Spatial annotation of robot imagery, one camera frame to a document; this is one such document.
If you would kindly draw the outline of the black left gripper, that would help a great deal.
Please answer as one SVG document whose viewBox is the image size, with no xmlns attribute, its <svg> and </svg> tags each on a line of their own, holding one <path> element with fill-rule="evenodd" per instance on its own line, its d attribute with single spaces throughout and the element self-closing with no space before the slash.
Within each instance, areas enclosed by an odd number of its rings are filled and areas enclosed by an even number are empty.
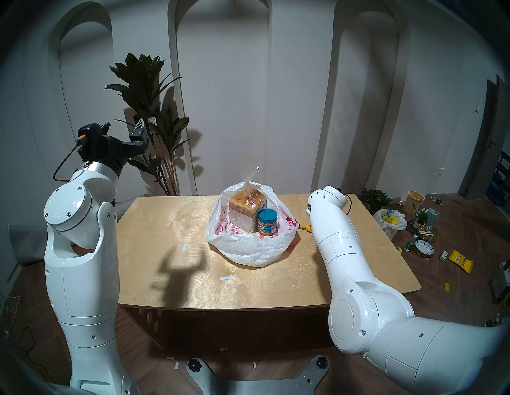
<svg viewBox="0 0 510 395">
<path fill-rule="evenodd" d="M 148 147 L 148 132 L 142 118 L 129 132 L 129 142 L 109 136 L 111 124 L 88 124 L 78 130 L 78 153 L 83 163 L 98 162 L 112 169 L 120 177 L 129 159 L 142 155 Z"/>
</svg>

